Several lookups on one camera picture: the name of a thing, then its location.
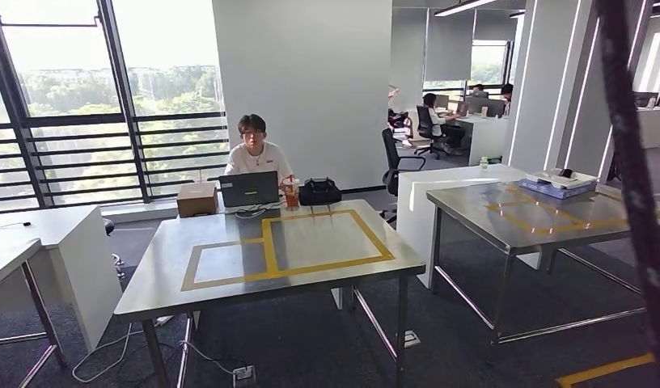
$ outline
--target white pillar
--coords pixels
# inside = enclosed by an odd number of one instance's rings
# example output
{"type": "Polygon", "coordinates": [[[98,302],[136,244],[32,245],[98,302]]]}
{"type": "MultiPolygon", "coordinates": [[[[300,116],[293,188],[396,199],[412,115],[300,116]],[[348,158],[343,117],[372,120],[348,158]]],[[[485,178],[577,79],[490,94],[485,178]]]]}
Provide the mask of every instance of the white pillar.
{"type": "MultiPolygon", "coordinates": [[[[652,0],[626,2],[631,68],[652,0]]],[[[532,172],[553,167],[599,175],[611,161],[594,0],[528,0],[505,161],[532,172]]]]}

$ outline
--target sky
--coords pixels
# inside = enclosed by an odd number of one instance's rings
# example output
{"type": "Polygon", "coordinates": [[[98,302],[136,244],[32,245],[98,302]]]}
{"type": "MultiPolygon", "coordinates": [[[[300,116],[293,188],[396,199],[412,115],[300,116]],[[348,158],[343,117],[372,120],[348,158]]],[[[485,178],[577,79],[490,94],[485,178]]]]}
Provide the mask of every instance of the sky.
{"type": "MultiPolygon", "coordinates": [[[[128,67],[217,65],[210,0],[113,0],[128,67]]],[[[90,24],[95,0],[0,0],[2,23],[90,24]]],[[[101,27],[3,28],[18,71],[107,69],[101,27]]]]}

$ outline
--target blue box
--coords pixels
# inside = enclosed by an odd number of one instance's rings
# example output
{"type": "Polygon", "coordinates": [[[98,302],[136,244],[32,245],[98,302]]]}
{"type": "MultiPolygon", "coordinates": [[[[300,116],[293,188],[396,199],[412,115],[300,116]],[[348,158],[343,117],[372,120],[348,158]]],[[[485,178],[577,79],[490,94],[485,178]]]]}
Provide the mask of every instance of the blue box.
{"type": "Polygon", "coordinates": [[[533,192],[540,192],[547,196],[553,196],[554,198],[558,198],[560,200],[570,198],[571,196],[584,194],[586,192],[592,192],[597,188],[596,181],[579,188],[566,189],[555,188],[551,183],[533,182],[529,179],[521,179],[519,183],[522,188],[527,188],[533,192]]]}

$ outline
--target cardboard box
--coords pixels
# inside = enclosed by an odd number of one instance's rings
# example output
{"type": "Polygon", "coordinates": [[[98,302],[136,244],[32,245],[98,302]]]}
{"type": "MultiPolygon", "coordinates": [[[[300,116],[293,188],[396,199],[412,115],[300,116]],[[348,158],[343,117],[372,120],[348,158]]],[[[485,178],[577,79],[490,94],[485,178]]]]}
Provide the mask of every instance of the cardboard box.
{"type": "Polygon", "coordinates": [[[186,183],[177,197],[180,218],[218,212],[215,183],[186,183]]]}

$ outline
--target computer monitor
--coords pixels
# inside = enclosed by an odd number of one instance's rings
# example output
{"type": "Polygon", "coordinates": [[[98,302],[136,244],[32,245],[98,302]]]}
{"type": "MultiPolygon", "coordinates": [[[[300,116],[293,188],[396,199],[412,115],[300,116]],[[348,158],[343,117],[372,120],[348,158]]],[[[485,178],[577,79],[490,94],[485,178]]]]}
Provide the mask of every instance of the computer monitor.
{"type": "Polygon", "coordinates": [[[489,98],[489,92],[487,91],[472,91],[470,94],[471,97],[480,97],[482,99],[489,98]]]}
{"type": "Polygon", "coordinates": [[[644,108],[649,103],[649,99],[654,97],[658,98],[658,93],[650,93],[648,91],[636,91],[635,92],[635,106],[638,108],[644,108]]]}
{"type": "Polygon", "coordinates": [[[487,117],[501,117],[504,115],[504,101],[500,99],[483,99],[481,97],[466,98],[468,112],[480,113],[482,107],[487,107],[487,117]]]}
{"type": "Polygon", "coordinates": [[[278,201],[277,171],[223,175],[218,180],[221,183],[223,205],[227,208],[278,201]]]}

